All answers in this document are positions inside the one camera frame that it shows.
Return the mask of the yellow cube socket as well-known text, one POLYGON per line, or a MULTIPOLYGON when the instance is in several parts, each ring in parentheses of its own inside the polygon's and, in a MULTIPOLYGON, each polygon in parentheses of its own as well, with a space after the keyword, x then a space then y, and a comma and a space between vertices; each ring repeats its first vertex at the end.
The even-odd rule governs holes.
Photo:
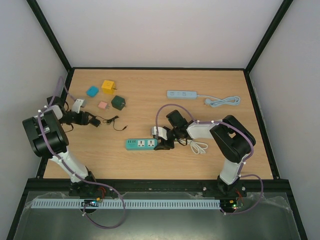
POLYGON ((113 95, 117 90, 116 83, 113 80, 104 80, 101 89, 104 94, 113 95))

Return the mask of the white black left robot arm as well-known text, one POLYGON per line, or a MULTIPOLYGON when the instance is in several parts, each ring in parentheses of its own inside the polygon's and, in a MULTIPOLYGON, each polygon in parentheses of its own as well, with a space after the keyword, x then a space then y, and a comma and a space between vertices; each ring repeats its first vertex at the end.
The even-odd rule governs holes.
POLYGON ((74 101, 70 110, 58 96, 47 98, 47 105, 38 111, 38 115, 22 121, 23 128, 33 152, 42 158, 57 163, 70 178, 69 195, 75 197, 94 197, 99 186, 92 184, 96 179, 91 171, 70 152, 69 140, 62 125, 97 125, 98 120, 87 111, 83 98, 74 101))

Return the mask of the pink charger plug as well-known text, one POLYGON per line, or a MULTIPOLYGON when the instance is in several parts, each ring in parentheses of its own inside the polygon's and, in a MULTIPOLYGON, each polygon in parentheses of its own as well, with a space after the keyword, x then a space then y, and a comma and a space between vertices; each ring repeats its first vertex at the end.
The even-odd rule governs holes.
POLYGON ((98 108, 102 110, 107 110, 110 107, 110 105, 105 101, 100 101, 98 104, 98 108))

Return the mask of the blue plug adapter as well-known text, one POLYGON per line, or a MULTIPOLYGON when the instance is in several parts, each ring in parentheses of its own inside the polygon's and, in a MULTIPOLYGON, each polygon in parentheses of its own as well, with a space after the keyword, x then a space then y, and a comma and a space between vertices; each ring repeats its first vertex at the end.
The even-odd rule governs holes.
POLYGON ((91 86, 89 89, 86 91, 86 95, 93 98, 99 93, 99 88, 96 86, 91 86))

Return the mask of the light blue power strip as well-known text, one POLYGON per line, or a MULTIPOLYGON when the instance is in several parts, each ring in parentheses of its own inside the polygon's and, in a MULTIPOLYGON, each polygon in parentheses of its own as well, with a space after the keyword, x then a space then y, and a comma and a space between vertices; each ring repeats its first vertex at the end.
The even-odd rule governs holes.
POLYGON ((196 91, 184 91, 184 90, 168 90, 166 92, 168 99, 180 99, 180 100, 194 100, 198 97, 196 91))

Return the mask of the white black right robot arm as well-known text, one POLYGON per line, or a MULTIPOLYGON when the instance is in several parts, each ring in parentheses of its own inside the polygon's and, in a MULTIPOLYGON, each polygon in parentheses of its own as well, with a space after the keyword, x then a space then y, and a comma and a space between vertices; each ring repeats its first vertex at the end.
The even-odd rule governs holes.
POLYGON ((216 121, 187 121, 174 110, 166 118, 172 128, 151 128, 152 136, 159 140, 154 150, 174 149, 175 142, 180 140, 213 139, 225 158, 217 177, 218 191, 224 196, 233 193, 246 160, 254 153, 254 136, 233 115, 216 121))

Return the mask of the dark green plug adapter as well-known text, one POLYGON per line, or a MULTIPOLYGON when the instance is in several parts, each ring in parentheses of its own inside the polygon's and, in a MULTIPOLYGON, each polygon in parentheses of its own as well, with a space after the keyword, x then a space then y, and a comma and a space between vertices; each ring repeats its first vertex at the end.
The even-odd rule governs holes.
POLYGON ((121 111, 126 106, 126 100, 121 96, 115 95, 111 100, 111 105, 113 108, 121 111))

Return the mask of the black power adapter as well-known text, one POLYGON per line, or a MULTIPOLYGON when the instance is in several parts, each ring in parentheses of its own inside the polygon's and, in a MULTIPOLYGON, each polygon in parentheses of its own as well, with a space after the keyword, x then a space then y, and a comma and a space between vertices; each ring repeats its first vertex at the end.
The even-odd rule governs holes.
POLYGON ((90 124, 97 128, 97 127, 100 126, 101 121, 98 120, 98 119, 96 119, 96 118, 92 118, 92 119, 90 120, 90 124))

